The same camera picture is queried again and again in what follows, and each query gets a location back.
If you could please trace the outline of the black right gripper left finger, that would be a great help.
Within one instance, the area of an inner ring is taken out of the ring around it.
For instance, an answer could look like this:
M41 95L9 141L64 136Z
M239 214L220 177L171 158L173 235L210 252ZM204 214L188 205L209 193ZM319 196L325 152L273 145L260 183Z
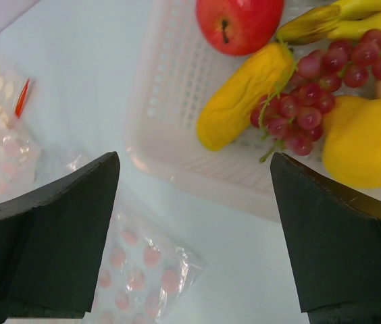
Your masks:
M0 323L90 312L119 174L109 152L0 203Z

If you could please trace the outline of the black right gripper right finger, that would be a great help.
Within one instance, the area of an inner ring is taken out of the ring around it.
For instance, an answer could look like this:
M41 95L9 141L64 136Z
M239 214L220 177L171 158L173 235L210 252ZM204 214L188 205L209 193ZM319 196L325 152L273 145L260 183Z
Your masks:
M270 172L301 311L311 323L381 323L381 201L284 153Z

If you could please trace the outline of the clear bag pink dots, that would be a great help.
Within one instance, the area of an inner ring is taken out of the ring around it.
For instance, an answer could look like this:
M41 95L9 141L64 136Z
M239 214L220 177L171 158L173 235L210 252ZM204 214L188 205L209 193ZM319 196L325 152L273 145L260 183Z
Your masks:
M86 164L65 157L61 178ZM139 202L115 197L89 312L93 323L157 323L203 270L202 260L147 213Z

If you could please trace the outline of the red grape bunch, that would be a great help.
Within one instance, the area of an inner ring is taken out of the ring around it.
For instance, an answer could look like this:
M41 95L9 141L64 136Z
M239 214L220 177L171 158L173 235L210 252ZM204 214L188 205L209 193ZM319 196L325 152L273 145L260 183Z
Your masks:
M333 110L342 86L361 88L370 78L381 81L381 30L371 29L357 41L332 41L300 58L289 80L274 94L264 95L250 114L251 125L273 140L260 158L289 150L307 156L323 135L323 117Z

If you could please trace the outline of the red apple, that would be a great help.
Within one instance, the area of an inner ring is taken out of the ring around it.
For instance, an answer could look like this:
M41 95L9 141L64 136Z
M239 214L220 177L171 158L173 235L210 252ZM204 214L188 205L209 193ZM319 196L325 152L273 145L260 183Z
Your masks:
M283 0L197 0L197 23L205 40L226 55L252 54L279 26Z

